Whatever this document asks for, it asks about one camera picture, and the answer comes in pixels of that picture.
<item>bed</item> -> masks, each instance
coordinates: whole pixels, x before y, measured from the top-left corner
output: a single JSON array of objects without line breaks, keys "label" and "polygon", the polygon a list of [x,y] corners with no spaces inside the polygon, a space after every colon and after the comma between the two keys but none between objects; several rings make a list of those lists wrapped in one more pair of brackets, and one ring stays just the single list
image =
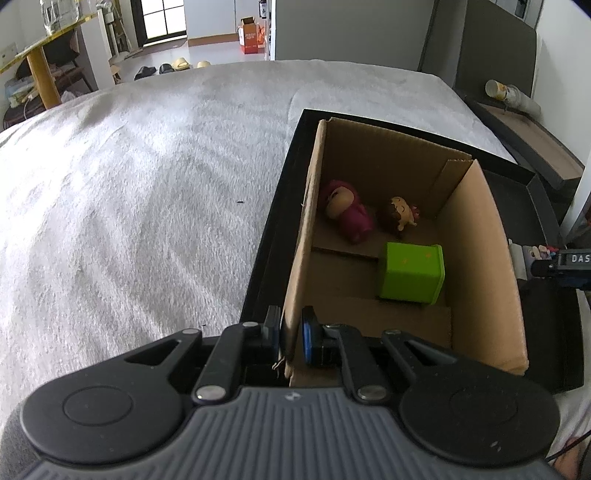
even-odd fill
[{"label": "bed", "polygon": [[21,465],[10,422],[42,383],[185,327],[213,336],[238,321],[304,108],[512,161],[439,78],[322,61],[151,77],[0,134],[0,478]]}]

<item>floor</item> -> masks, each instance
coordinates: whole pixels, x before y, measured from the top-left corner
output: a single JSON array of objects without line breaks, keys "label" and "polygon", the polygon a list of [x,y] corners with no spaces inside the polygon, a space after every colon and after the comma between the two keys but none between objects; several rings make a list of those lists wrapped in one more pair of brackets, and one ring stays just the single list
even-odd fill
[{"label": "floor", "polygon": [[180,47],[124,60],[119,63],[121,68],[119,76],[124,82],[133,82],[135,74],[138,73],[142,66],[156,67],[158,69],[163,63],[172,63],[179,57],[184,57],[191,64],[191,67],[195,67],[197,62],[201,60],[207,60],[212,65],[234,63],[236,61],[265,60],[265,55],[262,53],[244,55],[237,41],[199,45],[197,47],[189,47],[185,43]]}]

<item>doll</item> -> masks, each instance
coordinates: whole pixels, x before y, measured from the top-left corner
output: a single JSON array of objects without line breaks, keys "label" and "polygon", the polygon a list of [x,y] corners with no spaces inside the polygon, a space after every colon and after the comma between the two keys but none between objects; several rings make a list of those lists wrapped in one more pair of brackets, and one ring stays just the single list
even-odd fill
[{"label": "doll", "polygon": [[359,194],[347,182],[331,180],[318,195],[318,206],[326,216],[337,222],[339,232],[352,244],[365,240],[374,223],[359,199]]},{"label": "doll", "polygon": [[392,197],[390,201],[378,209],[376,213],[378,223],[387,232],[401,237],[407,225],[417,226],[419,211],[415,206],[409,206],[402,197]]}]

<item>table leg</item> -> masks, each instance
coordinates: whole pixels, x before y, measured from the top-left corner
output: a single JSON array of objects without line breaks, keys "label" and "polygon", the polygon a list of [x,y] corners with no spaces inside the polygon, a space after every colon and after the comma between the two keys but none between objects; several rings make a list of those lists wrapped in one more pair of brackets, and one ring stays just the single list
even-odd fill
[{"label": "table leg", "polygon": [[27,55],[31,73],[35,80],[35,86],[41,96],[43,105],[49,110],[61,104],[60,94],[57,92],[56,83],[49,71],[49,65],[45,58],[43,47],[35,48],[29,55]]}]

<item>green box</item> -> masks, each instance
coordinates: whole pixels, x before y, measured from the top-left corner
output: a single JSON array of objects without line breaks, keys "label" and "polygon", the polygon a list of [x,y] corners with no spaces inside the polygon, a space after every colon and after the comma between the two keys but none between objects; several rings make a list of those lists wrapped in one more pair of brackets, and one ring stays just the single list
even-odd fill
[{"label": "green box", "polygon": [[378,297],[433,305],[444,279],[441,245],[388,242],[379,259]]}]

